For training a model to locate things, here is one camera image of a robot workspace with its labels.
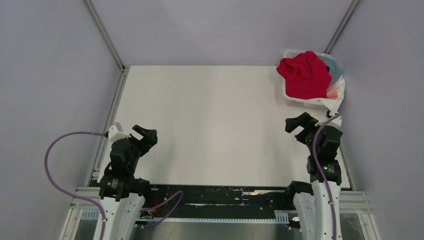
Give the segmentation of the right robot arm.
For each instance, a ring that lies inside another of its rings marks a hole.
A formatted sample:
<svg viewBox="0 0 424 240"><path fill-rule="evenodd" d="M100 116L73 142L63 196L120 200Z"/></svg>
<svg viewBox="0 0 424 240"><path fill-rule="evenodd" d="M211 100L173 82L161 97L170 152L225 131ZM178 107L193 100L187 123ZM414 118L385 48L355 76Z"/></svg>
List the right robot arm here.
<svg viewBox="0 0 424 240"><path fill-rule="evenodd" d="M306 168L310 182L292 181L284 193L286 204L297 211L304 240L343 238L339 207L342 172L336 159L343 133L330 125L336 118L337 114L319 123L304 112L285 120L287 133L303 128L295 139L309 151Z"/></svg>

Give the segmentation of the red t-shirt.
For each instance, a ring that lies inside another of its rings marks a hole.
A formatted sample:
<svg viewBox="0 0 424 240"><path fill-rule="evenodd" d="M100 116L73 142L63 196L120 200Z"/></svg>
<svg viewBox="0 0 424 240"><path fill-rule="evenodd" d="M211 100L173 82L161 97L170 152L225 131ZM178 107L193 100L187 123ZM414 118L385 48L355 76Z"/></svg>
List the red t-shirt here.
<svg viewBox="0 0 424 240"><path fill-rule="evenodd" d="M283 58L276 71L285 80L285 93L292 98L309 100L327 97L332 77L326 64L313 51Z"/></svg>

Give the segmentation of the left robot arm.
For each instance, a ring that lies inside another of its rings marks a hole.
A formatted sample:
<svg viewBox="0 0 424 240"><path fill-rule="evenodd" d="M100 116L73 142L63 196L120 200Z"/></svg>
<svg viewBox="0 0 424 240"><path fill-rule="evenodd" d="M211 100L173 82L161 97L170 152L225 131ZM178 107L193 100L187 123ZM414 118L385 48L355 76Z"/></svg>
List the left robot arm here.
<svg viewBox="0 0 424 240"><path fill-rule="evenodd" d="M158 132L134 125L138 139L122 131L119 124L105 133L111 143L109 163L99 182L100 215L94 233L95 240L127 240L142 207L153 201L150 182L135 178L139 159L158 142Z"/></svg>

